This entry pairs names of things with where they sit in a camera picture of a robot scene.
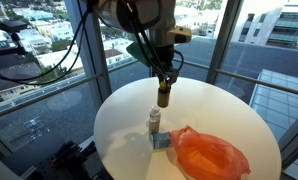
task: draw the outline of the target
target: rooftop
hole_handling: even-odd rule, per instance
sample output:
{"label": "rooftop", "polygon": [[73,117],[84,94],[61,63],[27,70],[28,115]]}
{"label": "rooftop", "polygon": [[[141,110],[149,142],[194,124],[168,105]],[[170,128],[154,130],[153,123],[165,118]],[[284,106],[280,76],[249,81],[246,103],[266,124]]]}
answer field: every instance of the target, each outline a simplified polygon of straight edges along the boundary
{"label": "rooftop", "polygon": [[[23,65],[11,66],[9,68],[0,69],[0,74],[11,79],[31,78],[40,74],[40,70],[35,63],[26,63]],[[18,83],[0,80],[0,91],[4,91],[19,86]]]}
{"label": "rooftop", "polygon": [[[75,50],[76,50],[76,48],[72,49],[72,51],[68,54],[67,58],[61,64],[61,67],[66,67],[67,69],[69,69],[71,67],[72,63],[74,62],[74,59],[76,58]],[[53,67],[55,64],[57,64],[64,57],[64,55],[66,53],[67,53],[67,50],[52,52],[52,53],[48,53],[48,54],[42,54],[42,55],[38,55],[37,59],[45,67],[47,67],[47,66]],[[77,60],[76,64],[74,65],[73,69],[79,69],[82,67],[83,66],[82,66],[81,59],[80,59],[80,57],[78,57],[78,60]]]}
{"label": "rooftop", "polygon": [[116,49],[108,49],[108,50],[105,50],[105,55],[106,55],[106,58],[110,58],[110,57],[114,57],[114,56],[118,56],[122,54],[120,51],[116,50]]}

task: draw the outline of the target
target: glass window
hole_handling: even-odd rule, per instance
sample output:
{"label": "glass window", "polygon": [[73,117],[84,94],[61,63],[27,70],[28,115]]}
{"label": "glass window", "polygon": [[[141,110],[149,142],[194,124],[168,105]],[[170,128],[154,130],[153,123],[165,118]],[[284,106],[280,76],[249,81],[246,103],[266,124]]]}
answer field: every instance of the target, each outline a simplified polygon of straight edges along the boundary
{"label": "glass window", "polygon": [[247,21],[252,21],[255,14],[248,14]]}
{"label": "glass window", "polygon": [[[184,60],[188,62],[182,67],[180,76],[205,80],[207,71],[204,72],[196,65],[208,67],[211,62],[211,58],[213,55],[212,52],[214,51],[217,36],[219,33],[219,27],[221,25],[221,20],[219,20],[218,16],[220,15],[220,13],[222,13],[221,10],[225,9],[225,5],[226,2],[221,0],[212,2],[197,1],[192,3],[176,1],[174,12],[176,26],[191,29],[193,35],[190,43],[174,45],[174,49],[180,51],[184,56]],[[117,68],[119,68],[119,66],[132,63],[132,61],[140,61],[137,58],[131,58],[132,55],[125,50],[126,47],[136,41],[135,37],[132,34],[122,33],[118,30],[108,28],[104,25],[101,27],[101,32],[102,35],[105,37],[103,43],[106,57],[109,57],[109,53],[107,53],[108,49],[116,49],[123,53],[125,59],[123,60],[122,58],[120,61],[112,63],[110,59],[107,59],[111,86],[113,90],[116,90],[115,87],[118,88],[124,85],[122,82],[128,83],[132,80],[137,80],[138,78],[142,79],[143,77],[150,76],[150,70],[143,63],[132,64],[131,67],[133,68],[130,71],[127,71],[125,69],[131,67],[125,67],[123,69],[116,70]],[[180,61],[181,58],[175,54],[174,60],[172,62],[173,66],[175,68],[178,68]],[[123,72],[124,76],[113,75],[120,74],[120,72],[118,71],[121,71],[121,73]]]}
{"label": "glass window", "polygon": [[[27,1],[17,1],[18,5],[27,7],[26,3]],[[29,53],[20,56],[1,55],[0,75],[10,79],[25,79],[22,80],[24,84],[33,85],[19,86],[18,82],[0,79],[0,112],[34,102],[37,97],[66,88],[96,73],[88,70],[86,75],[83,62],[90,60],[86,59],[86,56],[82,56],[83,58],[78,56],[80,52],[78,41],[73,41],[72,38],[64,40],[67,37],[64,35],[70,33],[63,32],[63,29],[76,32],[76,28],[68,25],[72,22],[79,23],[79,11],[71,11],[76,19],[72,18],[69,21],[64,3],[52,5],[52,2],[46,1],[48,8],[34,3],[30,4],[32,8],[17,8],[11,4],[0,2],[0,22],[8,19],[21,20],[31,26],[17,33],[21,37],[19,43]],[[0,31],[0,42],[3,42],[0,45],[8,46],[5,48],[15,47],[17,44],[11,40],[10,35]],[[97,98],[90,97],[95,96],[94,87],[90,83],[95,82],[84,83],[51,98],[0,116],[0,137],[18,148],[49,131],[56,131],[66,140],[71,139],[81,143],[93,134],[92,124],[97,111],[95,102],[91,101],[91,99],[96,101]],[[77,108],[86,109],[88,113],[75,113]]]}
{"label": "glass window", "polygon": [[255,32],[253,33],[253,36],[256,37],[259,34],[260,29],[256,29]]}
{"label": "glass window", "polygon": [[[261,16],[260,20],[265,17],[266,21],[260,26],[252,21],[253,15]],[[244,28],[245,17],[248,17],[249,29]],[[278,0],[244,1],[220,68],[291,92],[221,73],[216,80],[218,87],[249,104],[264,119],[277,141],[298,118],[298,25],[295,22],[298,23],[298,6],[290,7]]]}
{"label": "glass window", "polygon": [[263,22],[265,20],[265,18],[266,18],[266,15],[267,14],[262,14],[261,17],[260,17],[259,22]]}

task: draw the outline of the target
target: tree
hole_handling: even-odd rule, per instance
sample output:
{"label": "tree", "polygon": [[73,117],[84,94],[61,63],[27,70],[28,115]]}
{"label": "tree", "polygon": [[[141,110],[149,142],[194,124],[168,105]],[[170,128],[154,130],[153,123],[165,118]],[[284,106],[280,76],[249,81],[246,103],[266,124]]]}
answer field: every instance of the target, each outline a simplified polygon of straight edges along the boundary
{"label": "tree", "polygon": [[52,43],[51,50],[53,52],[66,50],[71,44],[70,40],[59,40]]}
{"label": "tree", "polygon": [[17,16],[17,14],[15,12],[13,12],[10,9],[5,10],[5,12],[6,12],[7,16],[9,17],[9,19],[16,20],[15,18]]}
{"label": "tree", "polygon": [[24,18],[23,16],[20,16],[20,15],[16,15],[15,19],[14,20],[20,20],[26,24],[30,24],[29,20]]}
{"label": "tree", "polygon": [[204,9],[210,9],[210,10],[219,10],[221,8],[222,0],[213,0],[209,4],[206,4]]}
{"label": "tree", "polygon": [[41,2],[40,2],[40,1],[35,1],[35,2],[34,2],[34,5],[36,5],[36,6],[41,6]]}
{"label": "tree", "polygon": [[204,1],[204,0],[201,0],[201,1],[200,1],[200,4],[199,4],[199,6],[198,6],[198,9],[199,9],[199,10],[203,10],[204,6],[205,6],[205,1]]}
{"label": "tree", "polygon": [[45,0],[45,1],[46,1],[47,5],[50,6],[50,4],[51,4],[50,0]]}
{"label": "tree", "polygon": [[[52,66],[47,66],[47,67],[43,67],[41,69],[41,73],[46,73],[47,71],[49,71],[52,68]],[[50,73],[41,76],[37,79],[37,83],[45,83],[45,82],[49,82],[52,80],[55,80],[59,77],[61,77],[63,74],[65,74],[67,72],[67,68],[63,68],[61,66],[58,66],[58,68],[56,68],[55,70],[51,71]]]}

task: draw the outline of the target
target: orange plastic bag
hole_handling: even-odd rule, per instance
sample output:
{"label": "orange plastic bag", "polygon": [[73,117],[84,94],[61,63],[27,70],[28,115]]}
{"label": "orange plastic bag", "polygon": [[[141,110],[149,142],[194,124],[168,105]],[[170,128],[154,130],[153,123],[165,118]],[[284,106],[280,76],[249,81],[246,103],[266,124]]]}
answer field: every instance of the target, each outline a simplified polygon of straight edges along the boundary
{"label": "orange plastic bag", "polygon": [[230,143],[198,133],[190,126],[170,132],[177,161],[191,177],[203,180],[239,180],[250,174],[248,160]]}

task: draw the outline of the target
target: window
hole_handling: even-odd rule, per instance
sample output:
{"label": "window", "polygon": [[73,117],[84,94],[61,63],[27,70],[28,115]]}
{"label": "window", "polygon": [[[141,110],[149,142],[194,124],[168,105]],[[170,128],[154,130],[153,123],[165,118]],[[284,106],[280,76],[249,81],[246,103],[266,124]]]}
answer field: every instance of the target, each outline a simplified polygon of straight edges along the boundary
{"label": "window", "polygon": [[247,35],[248,32],[249,32],[249,28],[243,28],[242,31],[241,31],[241,34]]}
{"label": "window", "polygon": [[256,37],[259,34],[260,29],[256,29],[255,32],[253,33],[253,36]]}
{"label": "window", "polygon": [[248,14],[247,21],[252,21],[255,14]]}
{"label": "window", "polygon": [[[71,22],[73,23],[73,30],[76,30],[81,17],[79,10],[77,9],[77,1],[66,0],[66,3],[69,9],[71,9],[71,14],[69,13],[68,15],[72,16],[70,19],[73,20]],[[10,11],[13,10],[12,7],[7,7],[3,3],[1,4],[4,6],[5,9],[10,8]],[[9,18],[18,18],[18,16],[13,17],[12,14],[10,14]],[[88,37],[92,37],[94,42],[96,42],[97,40],[94,35],[95,32],[92,30],[93,26],[89,25],[92,23],[89,22],[86,24],[88,24],[86,25]],[[40,34],[39,32],[35,35],[24,36],[22,39],[22,44],[26,44],[26,47],[29,47],[28,44],[36,46],[46,45],[45,43],[41,43],[39,41],[37,42],[37,39],[42,39],[42,34]],[[17,59],[10,58],[12,56],[8,58],[1,57],[0,73],[7,77],[9,75],[8,73],[11,71],[14,71],[10,73],[11,75],[13,73],[17,75],[17,72],[20,72],[21,75],[27,75],[26,77],[19,76],[20,78],[39,76],[41,73],[46,71],[46,68],[57,64],[62,59],[64,54],[67,52],[66,49],[69,44],[57,44],[57,42],[52,42],[51,40],[50,42],[52,43],[50,45],[56,45],[58,49],[54,47],[51,50],[49,50],[49,48],[43,49],[42,47],[39,47],[39,49],[37,48],[35,49],[35,51],[41,51],[41,53],[39,53],[40,55],[37,55],[38,53],[34,52],[27,54],[23,58]],[[30,135],[30,132],[28,131],[28,129],[26,129],[25,122],[37,117],[39,117],[38,119],[42,123],[44,123],[45,127],[48,127],[45,129],[46,131],[44,131],[43,133],[48,133],[49,131],[59,132],[63,137],[66,138],[66,140],[73,140],[75,143],[78,144],[84,141],[85,139],[89,138],[93,134],[92,124],[95,118],[97,108],[99,108],[102,99],[105,99],[105,96],[107,96],[110,93],[108,78],[105,78],[108,76],[106,75],[100,77],[100,79],[102,79],[102,82],[99,85],[102,85],[99,88],[99,90],[103,92],[96,93],[96,91],[98,91],[98,83],[95,81],[95,79],[99,76],[97,73],[102,72],[100,66],[102,62],[98,62],[98,60],[102,58],[99,57],[100,53],[96,53],[100,51],[97,46],[97,43],[93,43],[93,47],[90,48],[89,46],[91,45],[89,45],[86,42],[84,37],[84,40],[82,40],[81,44],[82,50],[80,52],[80,54],[84,54],[84,58],[78,57],[75,66],[71,70],[74,71],[74,74],[78,75],[73,77],[65,76],[60,79],[62,73],[66,70],[68,71],[70,66],[73,64],[74,59],[76,57],[75,54],[77,54],[79,42],[80,36],[78,35],[76,41],[74,42],[72,51],[69,53],[64,63],[61,64],[61,68],[59,68],[59,71],[53,71],[52,73],[49,73],[48,76],[45,76],[40,79],[38,78],[38,80],[29,81],[28,83],[34,84],[30,91],[22,92],[28,86],[17,87],[19,84],[0,80],[0,111],[8,112],[8,109],[10,107],[16,107],[17,109],[16,111],[12,111],[11,113],[6,113],[3,116],[0,116],[1,141],[10,143],[14,148],[18,148],[30,142],[32,138],[35,137],[35,135]],[[85,64],[88,64],[88,66],[84,67],[82,61],[86,61]],[[47,85],[36,85],[36,83],[39,84],[41,82],[50,81],[55,78],[59,78],[59,80],[57,82],[50,83]],[[4,92],[4,89],[1,89],[2,87],[6,87],[9,90]],[[22,90],[22,94],[17,94],[17,91],[15,89],[10,90],[10,88],[16,87],[19,88],[19,91]],[[48,94],[54,91],[63,91],[63,93],[61,93],[61,95],[55,95],[50,97]],[[35,102],[35,99],[38,96],[44,96],[45,100],[40,101],[38,103]],[[86,105],[84,104],[84,102],[88,99],[93,99],[93,102],[89,101],[90,104],[87,105],[88,108],[90,108],[88,110],[88,113],[86,113],[85,115],[82,115],[80,113],[72,113],[70,117],[68,116],[68,118],[63,118],[65,114],[69,114],[69,112],[74,112],[74,110],[77,110],[78,107],[85,108]],[[31,102],[31,105],[20,108],[20,104],[27,102]]]}
{"label": "window", "polygon": [[262,14],[261,17],[260,17],[260,20],[259,22],[263,22],[266,18],[266,14]]}
{"label": "window", "polygon": [[[65,0],[65,2],[73,29],[76,29],[79,17],[81,17],[79,6],[76,1]],[[238,4],[242,1],[231,2],[233,4],[227,4],[229,10],[238,7]],[[248,6],[258,7],[260,5],[262,7],[261,12],[255,8],[248,8]],[[281,22],[284,23],[283,26],[288,26],[283,27],[285,29],[298,26],[298,24],[293,24],[293,20],[288,22],[289,24],[284,21],[291,18],[298,19],[298,14],[282,12],[286,7],[280,7],[279,4],[269,7],[259,1],[244,1],[240,13],[239,8],[237,8],[230,11],[230,18],[223,18],[221,14],[224,13],[220,12],[223,10],[220,10],[219,14],[210,15],[208,16],[209,19],[206,20],[201,16],[201,11],[207,12],[208,9],[201,7],[194,11],[186,4],[178,4],[178,6],[180,7],[176,8],[182,10],[175,11],[179,13],[175,15],[177,25],[191,27],[192,22],[197,22],[195,18],[204,21],[199,27],[191,29],[195,37],[192,38],[189,44],[175,46],[175,49],[180,51],[185,59],[185,64],[179,76],[206,81],[236,95],[249,104],[264,119],[276,139],[279,140],[298,118],[298,49],[290,49],[288,46],[281,48],[282,44],[286,42],[283,41],[283,37],[287,34],[284,34],[286,32],[279,30],[279,28],[282,27]],[[197,13],[198,17],[188,12]],[[272,16],[262,14],[259,22],[273,23],[266,24],[266,26],[263,24],[255,29],[254,26],[251,26],[254,16],[263,12]],[[236,24],[236,28],[231,29],[230,25],[234,22],[240,23]],[[150,69],[124,51],[125,47],[135,41],[135,37],[115,29],[101,28],[102,34],[107,38],[103,40],[103,47],[106,50],[115,49],[115,51],[111,51],[114,54],[107,56],[102,52],[104,49],[99,49],[98,43],[93,43],[102,42],[102,39],[98,39],[101,37],[99,29],[94,31],[94,27],[98,26],[98,22],[95,23],[94,26],[90,19],[86,23],[90,42],[81,41],[82,56],[80,61],[84,64],[84,66],[80,66],[82,72],[77,69],[77,72],[73,72],[78,74],[77,76],[64,78],[47,86],[34,86],[37,90],[25,93],[12,100],[2,101],[7,104],[5,109],[8,109],[17,107],[17,105],[28,99],[35,100],[38,95],[45,97],[43,101],[32,103],[25,108],[0,116],[2,125],[10,125],[10,119],[21,119],[12,121],[14,124],[11,124],[21,127],[19,129],[8,128],[7,126],[1,128],[0,136],[3,137],[2,139],[10,142],[15,147],[23,145],[31,140],[30,137],[23,136],[28,132],[24,124],[37,118],[46,127],[43,133],[48,133],[49,130],[62,132],[66,136],[66,140],[72,139],[79,143],[93,134],[92,126],[95,114],[103,100],[111,93],[110,89],[115,91],[129,82],[149,77]],[[259,33],[262,28],[266,28],[266,35]],[[250,42],[253,43],[252,45],[247,44],[249,43],[249,38],[247,38],[249,31],[251,31],[249,36],[252,36],[251,34],[254,32],[253,36],[255,38],[252,37],[252,42]],[[277,41],[269,46],[268,43],[272,42],[272,39],[268,37],[270,34],[275,33],[281,33],[278,35],[283,36],[278,36]],[[75,44],[76,48],[80,40],[80,37],[78,37]],[[298,41],[293,40],[292,43],[298,45]],[[50,54],[51,57],[61,57],[52,54],[57,52],[60,51],[48,52],[45,55]],[[101,59],[109,59],[107,66]],[[180,57],[175,55],[173,59],[174,67],[179,67],[179,62]],[[49,96],[50,92],[57,92],[58,94]],[[88,113],[75,113],[84,112],[83,109],[87,109]]]}

